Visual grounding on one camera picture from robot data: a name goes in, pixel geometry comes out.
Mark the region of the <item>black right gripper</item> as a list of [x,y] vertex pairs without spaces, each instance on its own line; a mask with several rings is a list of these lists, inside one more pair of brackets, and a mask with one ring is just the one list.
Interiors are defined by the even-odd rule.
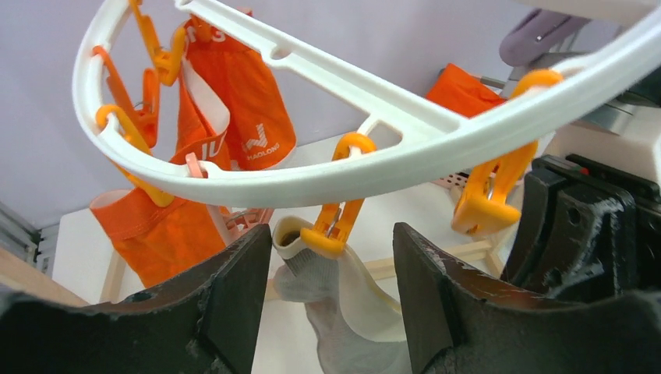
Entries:
[[[574,153],[564,159],[545,155],[532,166],[502,281],[524,288],[547,243],[548,298],[596,302],[620,296],[636,288],[638,274],[641,289],[660,289],[656,182]],[[559,174],[566,171],[616,187],[564,185]]]

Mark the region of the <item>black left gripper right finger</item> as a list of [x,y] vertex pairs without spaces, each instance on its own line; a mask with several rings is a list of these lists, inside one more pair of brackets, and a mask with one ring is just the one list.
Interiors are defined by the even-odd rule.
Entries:
[[406,223],[394,265],[414,373],[657,373],[660,295],[566,303],[495,279]]

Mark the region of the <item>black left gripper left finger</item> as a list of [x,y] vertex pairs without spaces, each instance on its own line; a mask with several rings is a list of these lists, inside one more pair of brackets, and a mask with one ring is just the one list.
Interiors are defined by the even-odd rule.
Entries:
[[270,262],[260,224],[123,301],[74,307],[1,294],[4,373],[249,373]]

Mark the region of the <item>beige grey underwear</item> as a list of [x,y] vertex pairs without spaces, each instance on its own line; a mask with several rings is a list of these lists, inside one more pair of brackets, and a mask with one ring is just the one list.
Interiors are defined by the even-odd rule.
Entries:
[[411,360],[400,302],[373,279],[351,247],[337,259],[324,257],[300,237],[311,223],[281,218],[273,247],[283,259],[274,290],[304,305],[317,338],[325,373],[410,373]]

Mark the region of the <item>white round clip hanger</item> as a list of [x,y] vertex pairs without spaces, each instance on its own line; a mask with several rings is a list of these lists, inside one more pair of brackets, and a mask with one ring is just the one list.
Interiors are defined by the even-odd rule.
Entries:
[[273,69],[299,76],[361,113],[349,122],[302,103],[305,133],[319,127],[337,135],[354,129],[368,135],[383,126],[400,142],[373,156],[351,156],[281,171],[223,171],[196,181],[180,165],[152,157],[122,134],[118,116],[99,129],[103,64],[95,46],[112,47],[129,7],[103,2],[80,44],[72,74],[76,116],[89,140],[119,166],[160,190],[201,203],[225,206],[312,206],[377,196],[457,171],[538,139],[605,103],[660,64],[660,4],[657,1],[548,1],[539,6],[576,16],[617,21],[625,31],[593,53],[553,66],[563,81],[536,87],[474,119],[453,114],[412,92],[250,19],[218,1],[177,1],[182,12],[201,16],[249,47]]

